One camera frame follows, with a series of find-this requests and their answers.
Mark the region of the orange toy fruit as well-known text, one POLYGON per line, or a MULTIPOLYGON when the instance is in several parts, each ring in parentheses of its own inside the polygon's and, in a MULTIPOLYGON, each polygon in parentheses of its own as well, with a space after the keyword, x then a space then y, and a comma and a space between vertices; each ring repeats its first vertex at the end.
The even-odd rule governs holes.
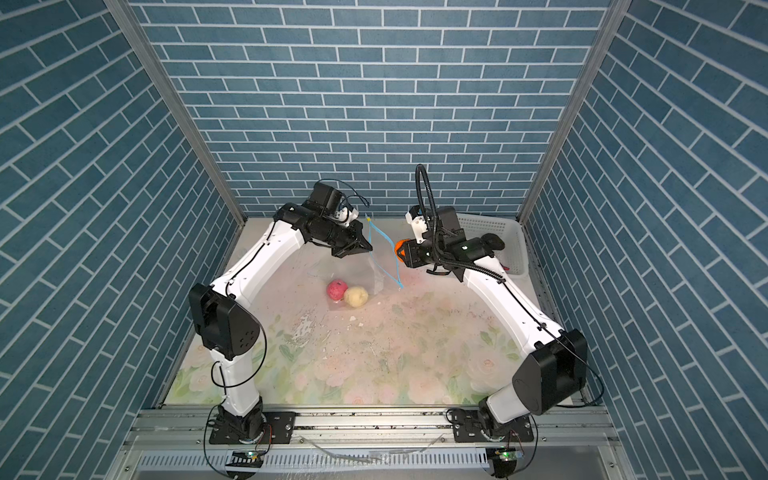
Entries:
POLYGON ((400 241, 398 241, 398 242, 395 244, 395 249, 394 249, 394 251, 395 251, 395 255, 396 255, 396 257, 397 257, 397 258, 398 258, 398 259, 399 259, 401 262, 405 262, 405 257, 406 257, 405 246, 406 246, 406 243, 407 243, 407 242, 408 242, 408 240, 407 240, 407 239, 403 239, 403 240, 400 240, 400 241))

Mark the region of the clear zip top bag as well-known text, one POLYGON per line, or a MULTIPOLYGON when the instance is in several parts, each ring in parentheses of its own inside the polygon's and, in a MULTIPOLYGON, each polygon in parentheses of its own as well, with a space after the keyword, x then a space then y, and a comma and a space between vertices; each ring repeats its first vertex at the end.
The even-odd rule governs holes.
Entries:
MULTIPOLYGON (((366 217, 363 222, 363 234, 373 246, 373 251, 349 255, 335 263, 327 285, 338 279, 345 281, 348 288, 362 286, 369 293, 369 302, 373 298, 403 289, 404 283, 400 272, 401 263, 394 251, 396 242, 392 237, 371 217, 366 217)), ((343 299, 338 302, 329 300, 351 308, 343 299)))

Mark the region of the pink toy fruit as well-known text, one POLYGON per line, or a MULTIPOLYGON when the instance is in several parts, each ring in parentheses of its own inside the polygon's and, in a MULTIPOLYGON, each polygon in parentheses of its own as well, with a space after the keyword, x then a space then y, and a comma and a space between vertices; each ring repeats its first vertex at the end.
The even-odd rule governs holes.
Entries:
POLYGON ((343 280, 333 280, 326 287, 326 294, 334 302, 341 301, 348 289, 348 285, 343 280))

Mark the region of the cream toy bun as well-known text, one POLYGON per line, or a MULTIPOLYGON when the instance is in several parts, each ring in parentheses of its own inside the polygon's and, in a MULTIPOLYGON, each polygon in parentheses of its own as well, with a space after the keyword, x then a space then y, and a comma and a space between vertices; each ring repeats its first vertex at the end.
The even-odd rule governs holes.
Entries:
POLYGON ((351 308, 360 308, 369 300, 369 293, 362 286, 349 287, 343 295, 343 301, 351 308))

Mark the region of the dark toy avocado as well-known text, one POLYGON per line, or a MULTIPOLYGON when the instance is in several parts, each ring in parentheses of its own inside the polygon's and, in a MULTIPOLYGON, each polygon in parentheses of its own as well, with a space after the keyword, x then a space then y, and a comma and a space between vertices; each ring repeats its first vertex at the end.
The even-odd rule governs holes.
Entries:
POLYGON ((502 251, 506 247, 505 242, 494 233, 483 234, 481 240, 485 247, 490 251, 502 251))

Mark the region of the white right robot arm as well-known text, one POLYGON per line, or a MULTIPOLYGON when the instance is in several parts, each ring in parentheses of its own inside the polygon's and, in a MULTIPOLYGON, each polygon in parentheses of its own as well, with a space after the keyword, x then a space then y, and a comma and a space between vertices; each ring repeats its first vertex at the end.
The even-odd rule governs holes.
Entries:
POLYGON ((484 432, 499 438, 512 423, 541 415, 581 390, 587 382, 584 335, 566 331, 540 310, 509 278, 481 238, 439 252, 429 241, 403 240, 395 254, 409 268, 430 265, 430 274, 452 274, 483 300, 518 344, 522 364, 511 383, 479 403, 484 432))

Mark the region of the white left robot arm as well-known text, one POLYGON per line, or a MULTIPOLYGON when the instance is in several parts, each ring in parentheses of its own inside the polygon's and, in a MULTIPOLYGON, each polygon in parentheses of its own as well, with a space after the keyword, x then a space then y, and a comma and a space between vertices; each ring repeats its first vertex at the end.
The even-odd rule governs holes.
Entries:
POLYGON ((287 203, 265 233, 225 273, 189 292, 196 334, 210 352, 212 381, 223 390, 226 419, 258 423, 263 402, 254 383, 253 347, 266 338, 266 328, 252 313, 258 294, 278 268, 305 245, 326 247, 336 258, 369 253, 359 212, 344 207, 326 213, 305 203, 287 203))

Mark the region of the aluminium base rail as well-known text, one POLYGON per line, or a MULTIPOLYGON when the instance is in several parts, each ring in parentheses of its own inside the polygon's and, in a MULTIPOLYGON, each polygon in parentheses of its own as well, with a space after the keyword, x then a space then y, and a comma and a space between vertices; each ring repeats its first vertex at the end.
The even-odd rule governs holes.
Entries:
POLYGON ((269 407, 262 439, 236 444, 208 407, 141 412, 112 479, 630 479, 606 410, 554 409, 493 438, 472 409, 269 407))

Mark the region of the aluminium left corner post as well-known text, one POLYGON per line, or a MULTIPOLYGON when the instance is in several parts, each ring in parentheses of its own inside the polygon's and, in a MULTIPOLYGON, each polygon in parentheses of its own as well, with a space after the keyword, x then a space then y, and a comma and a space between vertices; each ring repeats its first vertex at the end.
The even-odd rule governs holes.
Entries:
POLYGON ((105 0, 104 4, 137 55, 153 86, 160 94, 162 101, 175 119, 182 135, 194 151, 198 162, 210 177, 231 216, 239 227, 243 227, 246 222, 246 215, 227 184, 223 173, 191 118, 129 2, 124 0, 105 0))

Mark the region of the aluminium corner post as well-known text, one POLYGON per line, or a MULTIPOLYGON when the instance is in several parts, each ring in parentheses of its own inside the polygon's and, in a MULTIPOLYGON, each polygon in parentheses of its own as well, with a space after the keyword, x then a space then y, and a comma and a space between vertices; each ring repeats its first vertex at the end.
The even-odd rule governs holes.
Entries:
POLYGON ((210 177, 231 216, 239 227, 243 227, 246 222, 246 215, 227 184, 223 173, 191 118, 129 2, 124 0, 105 0, 104 4, 137 55, 153 86, 160 94, 162 101, 175 119, 182 135, 194 151, 198 162, 210 177))
POLYGON ((618 28, 631 5, 630 0, 612 1, 597 31, 593 46, 586 56, 583 68, 577 78, 573 91, 558 120, 557 127, 551 136, 548 148, 542 157, 536 175, 522 203, 517 221, 525 225, 533 215, 536 203, 544 189, 546 181, 552 172, 558 155, 562 151, 565 140, 570 133, 576 117, 586 99, 587 94, 604 61, 608 49, 615 38, 618 28))

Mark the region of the aluminium right corner post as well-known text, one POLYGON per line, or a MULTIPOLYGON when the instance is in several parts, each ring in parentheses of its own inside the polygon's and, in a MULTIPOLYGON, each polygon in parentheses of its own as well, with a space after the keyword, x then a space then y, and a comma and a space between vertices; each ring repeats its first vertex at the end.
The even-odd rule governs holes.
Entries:
POLYGON ((630 0, 612 1, 597 31, 593 46, 586 56, 583 68, 577 78, 573 91, 558 120, 557 127, 551 136, 548 148, 542 157, 536 175, 522 203, 517 221, 525 225, 533 215, 536 203, 544 189, 546 181, 552 172, 558 155, 562 151, 565 140, 570 133, 576 117, 586 99, 587 94, 604 61, 608 49, 615 38, 618 28, 631 5, 630 0))

